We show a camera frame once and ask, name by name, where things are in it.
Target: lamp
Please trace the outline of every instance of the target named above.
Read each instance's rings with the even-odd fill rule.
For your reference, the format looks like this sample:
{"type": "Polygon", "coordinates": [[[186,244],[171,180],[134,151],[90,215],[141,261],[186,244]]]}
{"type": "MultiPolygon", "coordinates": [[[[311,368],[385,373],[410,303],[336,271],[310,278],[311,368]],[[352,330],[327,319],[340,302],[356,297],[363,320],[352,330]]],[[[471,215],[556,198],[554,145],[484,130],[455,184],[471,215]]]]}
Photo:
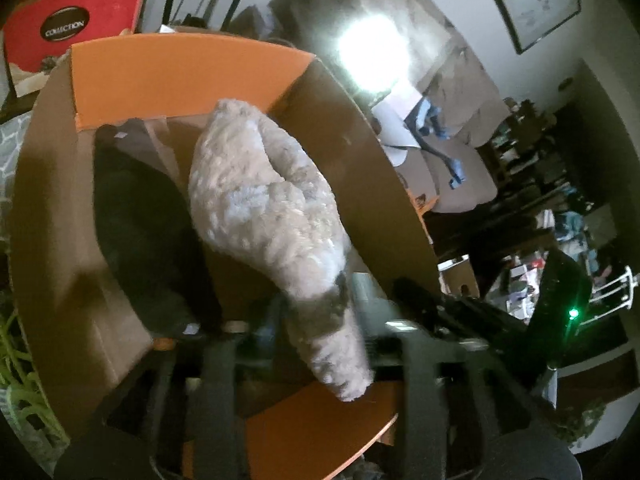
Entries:
{"type": "Polygon", "coordinates": [[[389,90],[409,69],[406,42],[382,15],[353,23],[338,43],[340,62],[363,90],[389,90]]]}

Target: black oval label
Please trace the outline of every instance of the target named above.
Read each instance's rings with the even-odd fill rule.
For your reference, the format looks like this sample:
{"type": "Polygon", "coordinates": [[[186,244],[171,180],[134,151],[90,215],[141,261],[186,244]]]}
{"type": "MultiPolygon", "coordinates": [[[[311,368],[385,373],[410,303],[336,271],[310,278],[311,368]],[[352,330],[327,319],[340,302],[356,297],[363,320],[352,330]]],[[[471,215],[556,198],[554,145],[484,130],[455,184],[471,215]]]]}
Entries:
{"type": "Polygon", "coordinates": [[[62,41],[74,37],[89,23],[89,11],[82,7],[65,7],[50,15],[40,27],[47,41],[62,41]]]}

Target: white paper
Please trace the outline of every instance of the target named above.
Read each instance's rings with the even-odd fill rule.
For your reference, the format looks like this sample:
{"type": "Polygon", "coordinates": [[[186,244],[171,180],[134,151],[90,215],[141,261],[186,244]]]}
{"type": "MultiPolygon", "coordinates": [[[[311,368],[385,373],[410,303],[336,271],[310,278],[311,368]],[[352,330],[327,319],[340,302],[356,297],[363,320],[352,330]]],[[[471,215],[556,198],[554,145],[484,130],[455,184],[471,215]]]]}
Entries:
{"type": "Polygon", "coordinates": [[[391,162],[391,165],[394,168],[401,166],[406,160],[407,150],[392,148],[391,146],[385,146],[384,144],[382,145],[382,149],[386,154],[386,158],[389,159],[389,162],[391,162]]]}
{"type": "Polygon", "coordinates": [[[383,101],[387,102],[404,121],[415,105],[420,102],[420,99],[422,99],[422,94],[407,79],[401,78],[383,101]]]}
{"type": "Polygon", "coordinates": [[[404,125],[404,119],[400,118],[386,99],[375,105],[371,112],[380,122],[381,131],[378,140],[382,144],[402,148],[420,148],[420,144],[404,125]]]}

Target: black cloth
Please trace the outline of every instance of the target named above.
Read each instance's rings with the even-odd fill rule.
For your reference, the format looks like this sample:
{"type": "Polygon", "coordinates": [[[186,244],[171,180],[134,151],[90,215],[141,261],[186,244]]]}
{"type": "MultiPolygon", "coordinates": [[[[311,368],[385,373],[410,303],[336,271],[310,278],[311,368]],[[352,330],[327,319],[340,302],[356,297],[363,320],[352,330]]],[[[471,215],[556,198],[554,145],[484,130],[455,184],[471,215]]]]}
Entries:
{"type": "Polygon", "coordinates": [[[143,121],[96,131],[94,213],[100,250],[153,336],[219,329],[222,311],[187,202],[143,121]]]}

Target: white plush fabric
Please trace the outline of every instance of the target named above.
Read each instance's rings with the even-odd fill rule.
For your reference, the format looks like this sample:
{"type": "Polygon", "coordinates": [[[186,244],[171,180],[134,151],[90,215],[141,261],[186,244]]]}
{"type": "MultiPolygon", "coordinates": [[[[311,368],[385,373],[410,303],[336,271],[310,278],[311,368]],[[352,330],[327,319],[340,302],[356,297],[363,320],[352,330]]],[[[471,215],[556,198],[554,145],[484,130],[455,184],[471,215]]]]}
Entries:
{"type": "Polygon", "coordinates": [[[194,150],[191,215],[200,237],[269,276],[290,298],[289,338],[342,400],[372,381],[347,295],[349,239],[328,182],[257,108],[221,100],[194,150]]]}

